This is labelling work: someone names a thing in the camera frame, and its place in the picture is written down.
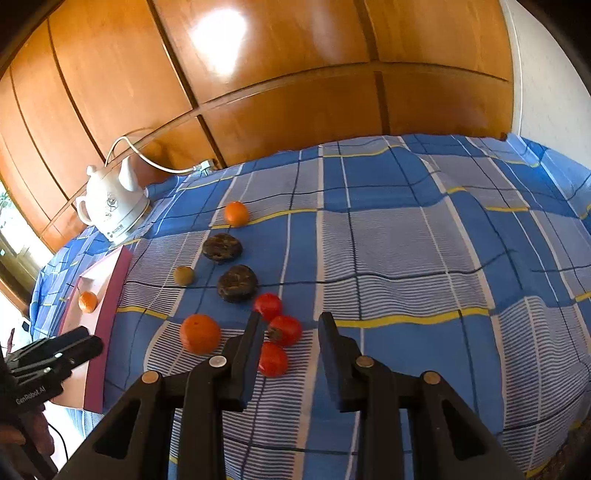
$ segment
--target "table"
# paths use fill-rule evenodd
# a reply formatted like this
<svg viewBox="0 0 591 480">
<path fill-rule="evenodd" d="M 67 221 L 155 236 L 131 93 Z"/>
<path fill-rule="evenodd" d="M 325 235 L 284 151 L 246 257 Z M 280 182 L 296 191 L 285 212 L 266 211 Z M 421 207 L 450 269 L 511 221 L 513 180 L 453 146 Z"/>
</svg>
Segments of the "table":
<svg viewBox="0 0 591 480">
<path fill-rule="evenodd" d="M 367 137 L 281 152 L 148 188 L 153 210 L 132 249 L 105 379 L 109 408 L 147 369 L 174 374 L 202 357 L 181 348 L 185 317 L 239 334 L 251 303 L 217 295 L 232 264 L 201 255 L 219 232 L 304 326 L 290 369 L 259 376 L 242 414 L 224 414 L 233 479 L 352 478 L 359 418 L 331 403 L 317 318 L 329 310 L 363 353 L 411 375 L 436 370 L 523 471 L 542 467 L 590 406 L 589 170 L 541 145 L 461 136 Z M 239 200 L 250 223 L 230 228 Z M 109 251 L 94 228 L 37 281 L 34 336 L 55 332 L 77 275 Z M 190 265 L 197 280 L 174 284 Z M 402 412 L 403 422 L 407 422 Z M 92 428 L 96 417 L 85 416 Z M 177 454 L 173 433 L 171 468 Z M 411 445 L 404 442 L 406 476 Z"/>
</svg>

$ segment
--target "electrical cable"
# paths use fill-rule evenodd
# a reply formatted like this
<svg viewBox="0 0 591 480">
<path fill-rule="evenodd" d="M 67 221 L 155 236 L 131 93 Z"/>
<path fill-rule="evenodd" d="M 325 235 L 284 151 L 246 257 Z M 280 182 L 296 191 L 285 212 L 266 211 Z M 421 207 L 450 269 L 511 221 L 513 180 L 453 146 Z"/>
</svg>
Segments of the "electrical cable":
<svg viewBox="0 0 591 480">
<path fill-rule="evenodd" d="M 191 167 L 191 168 L 185 168 L 184 170 L 172 170 L 171 168 L 166 168 L 166 167 L 163 167 L 162 165 L 158 165 L 157 163 L 154 163 L 150 159 L 144 157 L 144 155 L 137 148 L 135 148 L 135 145 L 132 142 L 130 142 L 129 138 L 127 138 L 125 135 L 123 135 L 122 137 L 119 137 L 117 140 L 115 140 L 115 142 L 113 143 L 113 145 L 111 145 L 111 149 L 109 150 L 109 153 L 107 154 L 107 157 L 105 159 L 105 166 L 107 166 L 107 163 L 109 163 L 109 159 L 111 158 L 111 154 L 113 153 L 113 150 L 115 149 L 116 145 L 121 140 L 125 140 L 128 143 L 128 145 L 131 148 L 131 150 L 133 150 L 135 153 L 137 153 L 138 156 L 144 162 L 146 162 L 148 165 L 152 165 L 154 168 L 157 168 L 159 170 L 167 171 L 168 173 L 175 173 L 175 174 L 191 173 L 191 172 L 197 171 L 198 166 L 194 166 L 194 167 Z"/>
<path fill-rule="evenodd" d="M 66 441 L 64 440 L 64 437 L 61 436 L 60 431 L 57 428 L 55 428 L 51 423 L 47 422 L 47 424 L 60 436 L 61 442 L 64 444 L 64 453 L 66 454 L 66 461 L 68 461 L 70 457 L 68 456 L 68 449 L 66 448 Z"/>
</svg>

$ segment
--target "open cardboard box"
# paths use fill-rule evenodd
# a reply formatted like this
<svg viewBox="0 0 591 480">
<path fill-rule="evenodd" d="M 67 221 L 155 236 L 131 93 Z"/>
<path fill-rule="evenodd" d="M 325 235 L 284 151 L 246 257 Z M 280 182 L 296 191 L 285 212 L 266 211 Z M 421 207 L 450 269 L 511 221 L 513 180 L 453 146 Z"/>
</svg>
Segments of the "open cardboard box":
<svg viewBox="0 0 591 480">
<path fill-rule="evenodd" d="M 97 358 L 72 370 L 72 376 L 62 383 L 64 393 L 52 399 L 53 403 L 103 413 L 103 386 L 109 339 L 131 257 L 131 252 L 121 246 L 78 277 L 61 317 L 59 335 L 84 326 L 91 335 L 103 340 L 104 347 Z M 98 299 L 98 305 L 92 313 L 84 313 L 78 306 L 78 298 L 83 291 L 91 291 Z"/>
</svg>

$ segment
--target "black wire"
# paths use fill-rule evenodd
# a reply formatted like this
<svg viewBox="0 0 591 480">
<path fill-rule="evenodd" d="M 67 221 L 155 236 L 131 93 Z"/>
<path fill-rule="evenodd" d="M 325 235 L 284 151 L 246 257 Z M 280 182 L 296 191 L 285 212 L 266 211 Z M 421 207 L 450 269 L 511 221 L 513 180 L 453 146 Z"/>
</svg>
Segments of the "black wire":
<svg viewBox="0 0 591 480">
<path fill-rule="evenodd" d="M 57 428 L 55 428 L 51 423 L 47 422 L 47 424 L 60 436 L 61 442 L 64 444 L 64 452 L 66 454 L 66 461 L 68 461 L 70 459 L 70 457 L 68 456 L 68 449 L 66 448 L 66 441 L 64 440 L 64 437 L 61 436 L 60 431 Z"/>
</svg>

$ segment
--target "screw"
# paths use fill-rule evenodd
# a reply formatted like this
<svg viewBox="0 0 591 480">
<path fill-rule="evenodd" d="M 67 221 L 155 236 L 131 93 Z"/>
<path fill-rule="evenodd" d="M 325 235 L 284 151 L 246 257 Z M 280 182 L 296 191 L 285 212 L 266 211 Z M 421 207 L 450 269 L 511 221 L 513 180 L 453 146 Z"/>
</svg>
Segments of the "screw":
<svg viewBox="0 0 591 480">
<path fill-rule="evenodd" d="M 355 363 L 362 368 L 371 368 L 374 365 L 374 359 L 371 358 L 370 356 L 366 356 L 366 355 L 361 355 L 359 357 L 357 357 L 357 360 L 355 360 Z"/>
<path fill-rule="evenodd" d="M 214 368 L 223 367 L 228 363 L 228 360 L 223 355 L 216 355 L 209 359 L 209 364 Z"/>
<path fill-rule="evenodd" d="M 158 377 L 158 372 L 155 372 L 154 370 L 149 370 L 142 375 L 142 382 L 147 384 L 155 383 L 158 381 Z"/>
<path fill-rule="evenodd" d="M 437 372 L 425 372 L 423 380 L 429 385 L 437 385 L 441 381 L 441 375 Z"/>
</svg>

